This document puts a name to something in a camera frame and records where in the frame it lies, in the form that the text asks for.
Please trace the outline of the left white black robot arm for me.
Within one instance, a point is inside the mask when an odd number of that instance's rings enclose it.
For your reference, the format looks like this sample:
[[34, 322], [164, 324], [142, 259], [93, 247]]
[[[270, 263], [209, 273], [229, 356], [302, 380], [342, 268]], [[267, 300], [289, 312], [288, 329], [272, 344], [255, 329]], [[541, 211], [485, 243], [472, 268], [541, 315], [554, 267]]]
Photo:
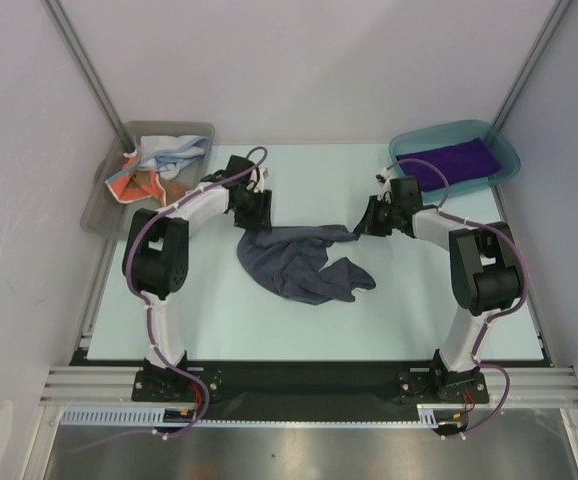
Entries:
[[178, 292], [189, 272], [190, 239], [205, 223], [231, 212], [234, 226], [271, 228], [272, 192], [265, 188], [266, 148], [232, 155], [227, 166], [205, 176], [180, 199], [159, 210], [138, 210], [132, 219], [122, 263], [130, 292], [143, 303], [148, 351], [134, 380], [137, 402], [177, 402], [188, 394], [208, 396], [202, 380], [188, 371], [179, 326]]

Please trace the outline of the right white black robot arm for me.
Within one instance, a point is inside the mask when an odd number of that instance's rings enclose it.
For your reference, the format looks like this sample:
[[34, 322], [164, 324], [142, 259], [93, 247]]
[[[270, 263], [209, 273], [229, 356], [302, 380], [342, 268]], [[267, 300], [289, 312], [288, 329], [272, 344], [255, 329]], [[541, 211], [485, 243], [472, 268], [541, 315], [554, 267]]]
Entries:
[[382, 173], [377, 181], [381, 191], [369, 197], [354, 232], [386, 237], [397, 230], [445, 250], [457, 303], [449, 333], [434, 352], [429, 371], [400, 376], [401, 401], [457, 403], [484, 383], [480, 350], [494, 321], [526, 301], [522, 255], [506, 223], [481, 224], [425, 205], [413, 176]]

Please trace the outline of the purple microfiber towel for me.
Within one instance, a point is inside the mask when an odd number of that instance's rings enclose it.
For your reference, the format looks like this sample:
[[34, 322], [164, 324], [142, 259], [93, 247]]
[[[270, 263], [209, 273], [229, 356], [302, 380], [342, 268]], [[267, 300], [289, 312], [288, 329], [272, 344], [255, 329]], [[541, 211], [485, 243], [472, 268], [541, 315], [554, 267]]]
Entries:
[[[432, 150], [400, 154], [396, 159], [417, 159], [433, 165], [446, 177], [449, 185], [489, 177], [503, 167], [480, 138]], [[400, 167], [406, 176], [417, 178], [423, 192], [443, 190], [445, 187], [441, 177], [428, 166], [407, 162]]]

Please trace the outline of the dark blue-grey towel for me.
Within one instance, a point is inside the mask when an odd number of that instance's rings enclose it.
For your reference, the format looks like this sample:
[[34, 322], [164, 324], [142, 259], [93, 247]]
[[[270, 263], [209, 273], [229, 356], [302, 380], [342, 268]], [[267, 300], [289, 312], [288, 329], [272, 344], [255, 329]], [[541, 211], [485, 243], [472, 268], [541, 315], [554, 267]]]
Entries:
[[353, 303], [356, 290], [372, 290], [376, 282], [347, 257], [329, 263], [327, 250], [357, 239], [343, 225], [275, 227], [245, 232], [236, 253], [245, 272], [279, 297], [312, 306]]

